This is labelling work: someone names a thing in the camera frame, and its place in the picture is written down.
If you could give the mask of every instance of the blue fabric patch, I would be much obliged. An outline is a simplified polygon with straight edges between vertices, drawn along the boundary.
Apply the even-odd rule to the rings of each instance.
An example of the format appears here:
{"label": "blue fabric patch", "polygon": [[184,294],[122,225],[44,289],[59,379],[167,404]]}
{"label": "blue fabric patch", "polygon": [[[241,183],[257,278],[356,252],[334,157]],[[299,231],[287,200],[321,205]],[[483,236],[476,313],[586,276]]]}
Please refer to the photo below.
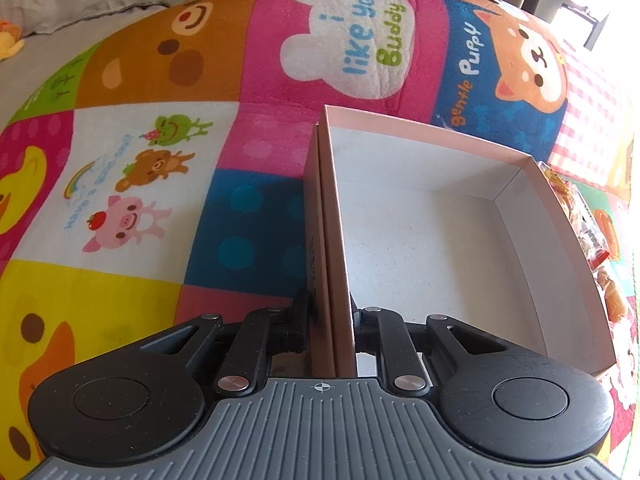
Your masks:
{"label": "blue fabric patch", "polygon": [[499,99],[500,66],[491,30],[474,13],[480,7],[461,0],[443,1],[449,13],[449,46],[430,123],[548,160],[567,101],[546,113],[524,100]]}
{"label": "blue fabric patch", "polygon": [[293,297],[305,285],[302,181],[216,170],[184,283]]}

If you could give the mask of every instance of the pink gingham fabric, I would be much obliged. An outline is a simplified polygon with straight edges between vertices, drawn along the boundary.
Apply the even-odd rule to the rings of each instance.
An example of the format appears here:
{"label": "pink gingham fabric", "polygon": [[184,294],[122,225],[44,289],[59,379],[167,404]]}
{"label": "pink gingham fabric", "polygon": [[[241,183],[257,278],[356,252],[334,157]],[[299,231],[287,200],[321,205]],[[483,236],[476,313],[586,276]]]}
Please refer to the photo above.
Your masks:
{"label": "pink gingham fabric", "polygon": [[591,52],[563,41],[568,106],[549,165],[558,173],[604,187],[622,140],[628,99],[593,62]]}

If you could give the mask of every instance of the green fabric patch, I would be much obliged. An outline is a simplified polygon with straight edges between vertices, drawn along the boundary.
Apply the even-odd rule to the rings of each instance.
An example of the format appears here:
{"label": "green fabric patch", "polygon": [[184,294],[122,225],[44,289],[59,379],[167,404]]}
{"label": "green fabric patch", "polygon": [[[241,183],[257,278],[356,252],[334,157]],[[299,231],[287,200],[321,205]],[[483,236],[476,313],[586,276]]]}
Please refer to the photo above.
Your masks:
{"label": "green fabric patch", "polygon": [[23,119],[72,110],[76,106],[76,92],[84,67],[99,45],[97,43],[73,58],[40,85],[18,108],[7,126]]}
{"label": "green fabric patch", "polygon": [[588,184],[584,184],[583,182],[578,182],[577,180],[574,180],[572,178],[569,178],[568,180],[571,180],[578,187],[580,193],[584,197],[584,201],[587,203],[587,206],[589,206],[592,214],[595,214],[598,209],[601,209],[612,219],[613,225],[618,232],[618,238],[620,240],[620,253],[622,257],[618,262],[610,262],[611,269],[615,273],[618,279],[618,284],[622,288],[624,295],[626,297],[635,296],[636,288],[634,286],[634,277],[631,272],[630,265],[630,263],[633,261],[632,255],[629,251],[630,240],[620,238],[620,228],[617,222],[617,215],[612,211],[609,195],[605,191],[596,189],[592,186],[589,186]]}

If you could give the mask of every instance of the yellow fabric patch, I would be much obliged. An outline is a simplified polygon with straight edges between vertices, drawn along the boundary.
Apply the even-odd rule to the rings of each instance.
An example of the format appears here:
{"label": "yellow fabric patch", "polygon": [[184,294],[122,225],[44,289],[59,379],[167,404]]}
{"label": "yellow fabric patch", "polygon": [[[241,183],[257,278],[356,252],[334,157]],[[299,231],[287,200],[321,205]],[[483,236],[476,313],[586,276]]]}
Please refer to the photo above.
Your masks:
{"label": "yellow fabric patch", "polygon": [[26,418],[47,376],[172,325],[180,285],[12,260],[0,276],[0,475],[40,461]]}
{"label": "yellow fabric patch", "polygon": [[597,454],[598,460],[600,460],[604,465],[607,465],[609,455],[611,454],[611,433],[607,433],[604,442],[602,443],[602,447]]}

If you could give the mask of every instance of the cartoon rainbow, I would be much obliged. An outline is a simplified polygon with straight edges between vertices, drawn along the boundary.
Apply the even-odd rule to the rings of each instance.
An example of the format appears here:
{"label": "cartoon rainbow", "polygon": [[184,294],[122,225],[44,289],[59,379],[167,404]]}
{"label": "cartoon rainbow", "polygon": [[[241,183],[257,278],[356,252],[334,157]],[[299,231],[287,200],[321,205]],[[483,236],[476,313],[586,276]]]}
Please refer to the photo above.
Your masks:
{"label": "cartoon rainbow", "polygon": [[89,171],[95,164],[95,160],[93,162],[89,162],[84,168],[78,171],[69,181],[69,183],[65,187],[64,197],[69,200],[71,195],[78,190],[78,181],[82,178],[82,176]]}

